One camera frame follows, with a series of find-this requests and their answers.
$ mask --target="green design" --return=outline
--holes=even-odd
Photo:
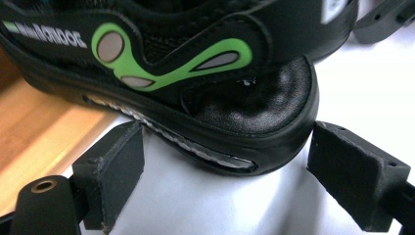
[[[3,25],[11,32],[16,32],[19,33],[18,28],[16,27],[16,25],[14,23],[11,22],[3,22]]]
[[[124,48],[121,55],[119,55],[116,60],[105,63],[98,57],[98,43],[104,35],[112,31],[119,33],[122,37],[124,40]],[[240,69],[249,65],[253,59],[253,52],[246,42],[236,38],[229,38],[221,40],[208,47],[205,51],[176,70],[168,72],[164,75],[153,75],[141,68],[136,62],[132,54],[131,42],[128,35],[124,30],[122,30],[121,27],[114,23],[104,23],[95,31],[92,38],[92,48],[95,58],[105,67],[114,70],[114,74],[118,79],[121,80],[125,76],[134,76],[149,79],[154,82],[152,85],[144,88],[131,87],[139,91],[154,91],[190,77]],[[239,53],[239,58],[235,62],[211,69],[194,70],[194,68],[207,62],[209,59],[230,51]]]

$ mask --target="green logo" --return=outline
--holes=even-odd
[[[102,24],[95,31],[92,48],[102,65],[114,70],[115,77],[138,91],[154,91],[187,78],[240,69],[253,59],[253,52],[246,42],[229,38],[206,48],[180,68],[153,75],[136,62],[128,35],[114,23]]]

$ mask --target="wooden surface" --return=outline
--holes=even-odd
[[[0,51],[0,215],[27,183],[62,174],[114,118],[33,89]]]

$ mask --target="shoe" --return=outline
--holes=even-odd
[[[3,0],[0,43],[32,86],[117,110],[220,172],[289,162],[317,114],[314,60],[357,1]]]

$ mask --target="white surface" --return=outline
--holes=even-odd
[[[415,165],[415,25],[376,45],[351,38],[316,72],[319,120]],[[144,173],[112,234],[365,234],[305,170],[307,148],[280,170],[238,178],[188,161],[150,131],[144,141]]]

